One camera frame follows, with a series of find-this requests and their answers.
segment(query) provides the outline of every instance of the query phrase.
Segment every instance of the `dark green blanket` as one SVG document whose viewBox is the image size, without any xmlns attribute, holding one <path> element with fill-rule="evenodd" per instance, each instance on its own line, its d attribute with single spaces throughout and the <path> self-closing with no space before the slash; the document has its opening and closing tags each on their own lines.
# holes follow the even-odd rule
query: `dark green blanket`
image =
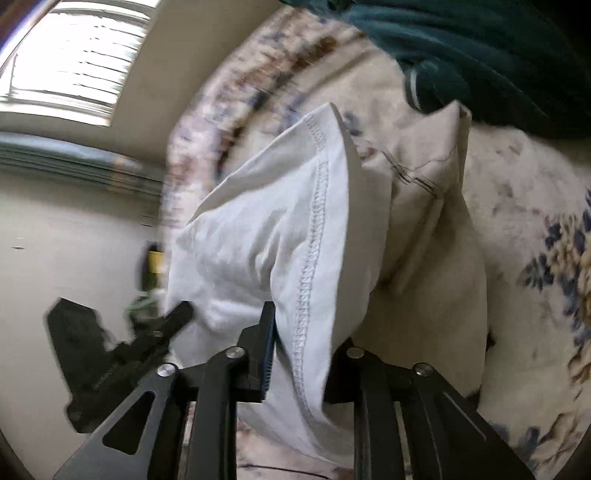
<svg viewBox="0 0 591 480">
<path fill-rule="evenodd" d="M 565 33 L 519 0 L 283 0 L 363 32 L 398 62 L 408 103 L 460 100 L 475 120 L 545 137 L 591 133 L 591 82 Z"/>
</svg>

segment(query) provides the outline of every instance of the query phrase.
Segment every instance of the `white pillowcase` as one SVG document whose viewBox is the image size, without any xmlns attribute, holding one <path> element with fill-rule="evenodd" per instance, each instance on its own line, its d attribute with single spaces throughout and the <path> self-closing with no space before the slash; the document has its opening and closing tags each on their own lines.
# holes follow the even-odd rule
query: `white pillowcase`
<svg viewBox="0 0 591 480">
<path fill-rule="evenodd" d="M 167 309 L 182 300 L 196 308 L 173 341 L 183 366 L 234 345 L 272 300 L 280 341 L 271 386 L 265 402 L 241 405 L 239 415 L 342 466 L 352 466 L 350 406 L 325 407 L 324 386 L 333 352 L 363 321 L 378 281 L 392 175 L 362 165 L 325 104 L 211 192 L 172 253 Z"/>
</svg>

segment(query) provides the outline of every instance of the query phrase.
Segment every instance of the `black bracket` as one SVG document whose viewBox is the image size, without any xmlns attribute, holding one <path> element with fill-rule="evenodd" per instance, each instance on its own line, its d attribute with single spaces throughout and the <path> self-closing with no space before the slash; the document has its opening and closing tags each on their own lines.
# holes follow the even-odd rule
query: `black bracket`
<svg viewBox="0 0 591 480">
<path fill-rule="evenodd" d="M 236 480 L 236 402 L 264 400 L 274 332 L 267 303 L 259 325 L 206 364 L 158 367 L 54 480 Z M 356 480 L 405 479 L 401 438 L 414 480 L 534 479 L 429 364 L 388 365 L 348 340 L 334 355 L 324 399 L 355 405 Z"/>
</svg>

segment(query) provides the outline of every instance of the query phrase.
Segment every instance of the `black cable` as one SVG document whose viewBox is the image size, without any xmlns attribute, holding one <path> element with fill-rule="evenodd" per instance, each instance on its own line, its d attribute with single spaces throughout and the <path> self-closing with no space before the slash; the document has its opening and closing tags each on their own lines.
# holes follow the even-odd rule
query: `black cable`
<svg viewBox="0 0 591 480">
<path fill-rule="evenodd" d="M 304 472 L 302 470 L 291 470 L 289 468 L 280 468 L 278 466 L 253 465 L 251 463 L 246 463 L 244 465 L 238 465 L 238 468 L 266 468 L 268 470 L 279 470 L 281 472 L 303 473 L 304 475 L 315 476 L 316 478 L 324 478 L 324 480 L 331 480 L 330 477 L 325 476 L 325 475 L 320 475 L 319 473 Z"/>
</svg>

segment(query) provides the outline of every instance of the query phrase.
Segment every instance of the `yellow object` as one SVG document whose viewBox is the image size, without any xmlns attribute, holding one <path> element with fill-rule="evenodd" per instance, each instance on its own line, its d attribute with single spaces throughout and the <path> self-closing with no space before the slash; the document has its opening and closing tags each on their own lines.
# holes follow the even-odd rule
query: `yellow object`
<svg viewBox="0 0 591 480">
<path fill-rule="evenodd" d="M 162 252 L 148 252 L 148 269 L 150 273 L 159 274 L 163 260 Z"/>
</svg>

